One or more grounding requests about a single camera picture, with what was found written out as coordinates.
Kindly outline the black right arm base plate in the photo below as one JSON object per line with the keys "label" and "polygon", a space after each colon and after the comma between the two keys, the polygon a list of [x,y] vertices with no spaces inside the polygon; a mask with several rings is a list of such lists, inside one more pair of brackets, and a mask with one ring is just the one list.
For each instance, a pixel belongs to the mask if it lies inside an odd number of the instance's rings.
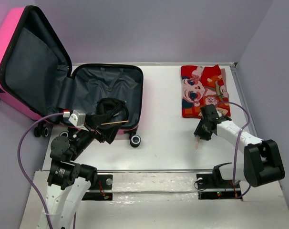
{"label": "black right arm base plate", "polygon": [[242,195],[240,185],[232,185],[231,181],[216,181],[212,173],[198,173],[194,188],[199,200],[232,199]]}

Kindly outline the pink hard-shell suitcase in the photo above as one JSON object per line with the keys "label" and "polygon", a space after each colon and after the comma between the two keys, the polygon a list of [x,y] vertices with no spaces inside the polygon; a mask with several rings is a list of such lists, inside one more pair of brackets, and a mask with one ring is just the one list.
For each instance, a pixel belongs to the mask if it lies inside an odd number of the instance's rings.
{"label": "pink hard-shell suitcase", "polygon": [[68,124],[56,116],[63,110],[104,115],[118,107],[113,122],[122,121],[138,147],[144,75],[133,65],[87,63],[73,68],[60,39],[37,6],[9,11],[0,27],[0,103],[6,102],[32,120],[48,116],[53,124]]}

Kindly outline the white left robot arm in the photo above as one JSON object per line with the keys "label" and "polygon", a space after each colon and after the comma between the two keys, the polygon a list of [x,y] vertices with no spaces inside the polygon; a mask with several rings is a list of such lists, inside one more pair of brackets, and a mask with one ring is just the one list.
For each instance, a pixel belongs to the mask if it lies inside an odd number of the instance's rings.
{"label": "white left robot arm", "polygon": [[58,136],[51,143],[52,162],[39,229],[70,228],[84,194],[96,186],[98,178],[97,168],[75,163],[75,159],[95,139],[111,144],[122,126],[122,122],[112,122],[106,114],[66,110],[62,117],[76,132],[70,137]]}

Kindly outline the black belt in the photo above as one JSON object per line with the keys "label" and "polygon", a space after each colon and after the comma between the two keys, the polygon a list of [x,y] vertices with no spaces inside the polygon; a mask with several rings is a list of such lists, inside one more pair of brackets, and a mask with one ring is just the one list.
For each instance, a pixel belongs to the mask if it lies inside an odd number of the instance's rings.
{"label": "black belt", "polygon": [[108,125],[115,117],[122,113],[124,117],[119,123],[128,122],[129,111],[125,101],[108,97],[101,99],[97,103],[96,114],[104,118],[102,124]]}

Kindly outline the red printed cloth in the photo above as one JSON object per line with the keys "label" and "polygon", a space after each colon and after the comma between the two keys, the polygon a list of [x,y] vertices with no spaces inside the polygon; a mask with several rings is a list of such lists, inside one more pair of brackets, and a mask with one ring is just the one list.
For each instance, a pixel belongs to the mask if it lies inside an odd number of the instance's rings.
{"label": "red printed cloth", "polygon": [[231,116],[224,68],[183,65],[180,74],[183,118],[201,118],[206,105],[216,105],[219,115]]}

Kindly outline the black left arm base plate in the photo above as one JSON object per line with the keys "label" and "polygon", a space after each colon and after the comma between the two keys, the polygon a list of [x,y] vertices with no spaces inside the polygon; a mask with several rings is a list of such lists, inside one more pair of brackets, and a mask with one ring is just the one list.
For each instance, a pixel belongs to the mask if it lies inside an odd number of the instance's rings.
{"label": "black left arm base plate", "polygon": [[86,191],[83,201],[112,201],[113,174],[98,173],[97,182]]}

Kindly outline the wooden chopstick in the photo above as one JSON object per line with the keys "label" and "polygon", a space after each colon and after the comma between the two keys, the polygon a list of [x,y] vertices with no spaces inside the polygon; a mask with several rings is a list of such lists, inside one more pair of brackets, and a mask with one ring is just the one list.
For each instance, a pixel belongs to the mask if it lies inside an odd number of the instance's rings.
{"label": "wooden chopstick", "polygon": [[108,122],[108,123],[102,123],[101,125],[114,125],[114,124],[121,124],[121,123],[127,123],[128,120],[122,120],[122,121],[116,121],[116,122]]}

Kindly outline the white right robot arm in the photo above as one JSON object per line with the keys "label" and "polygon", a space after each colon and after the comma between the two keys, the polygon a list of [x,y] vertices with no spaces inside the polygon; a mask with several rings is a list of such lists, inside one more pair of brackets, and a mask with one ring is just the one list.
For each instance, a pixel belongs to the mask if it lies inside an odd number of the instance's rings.
{"label": "white right robot arm", "polygon": [[208,141],[212,135],[217,135],[235,147],[233,163],[213,168],[211,181],[216,187],[222,187],[228,181],[245,181],[251,187],[259,187],[285,177],[279,147],[275,141],[262,140],[244,131],[230,117],[219,116],[213,104],[202,107],[201,114],[194,132],[196,137]]}

